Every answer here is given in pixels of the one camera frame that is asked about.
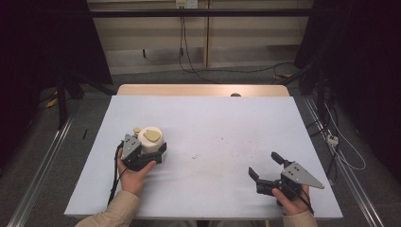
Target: white table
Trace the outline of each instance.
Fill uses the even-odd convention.
[[[311,188],[316,218],[342,218],[315,149],[290,96],[114,96],[65,215],[105,210],[116,146],[134,127],[156,126],[167,141],[164,162],[149,174],[137,218],[271,219],[282,210],[256,193],[251,166],[279,179],[272,151],[297,161],[325,189]]]

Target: sleeve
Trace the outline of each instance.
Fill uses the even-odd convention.
[[[318,223],[312,213],[305,211],[294,216],[283,216],[285,227],[318,227]]]
[[[127,191],[119,191],[106,211],[80,221],[76,226],[118,226],[129,227],[138,210],[140,200]]]

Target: human hand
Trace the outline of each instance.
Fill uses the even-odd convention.
[[[151,161],[138,172],[132,171],[127,169],[121,160],[122,152],[123,149],[121,148],[117,155],[117,168],[118,174],[120,175],[121,188],[124,191],[131,192],[133,195],[139,197],[145,182],[145,177],[150,173],[154,166],[156,166],[156,161]]]
[[[302,189],[301,190],[301,197],[305,200],[309,201],[309,186],[307,185],[302,185]],[[305,211],[307,211],[309,209],[309,207],[307,207],[307,205],[300,200],[300,198],[295,197],[295,199],[293,201],[290,201],[284,194],[283,192],[281,192],[278,188],[273,188],[271,190],[271,192],[273,193],[273,195],[275,196],[275,198],[277,198],[277,200],[279,200],[281,202],[281,204],[283,204],[284,208],[286,209],[286,215],[287,216],[293,216],[293,215],[298,215],[301,214]]]

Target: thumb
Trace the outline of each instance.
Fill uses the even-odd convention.
[[[274,197],[277,198],[277,200],[280,201],[281,204],[286,209],[293,206],[292,202],[278,188],[273,188],[271,192],[273,193]]]
[[[124,169],[126,169],[127,167],[124,165],[123,161],[121,160],[121,155],[123,153],[123,149],[121,148],[118,151],[117,154],[117,168],[118,168],[118,173],[121,174],[121,172],[124,171]]]

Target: metal bracket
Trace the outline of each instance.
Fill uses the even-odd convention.
[[[127,159],[134,151],[141,147],[141,141],[132,135],[126,134],[124,139],[123,153],[121,160]]]
[[[281,175],[289,178],[295,183],[306,184],[309,186],[324,189],[324,185],[312,176],[305,168],[296,162],[286,167]]]

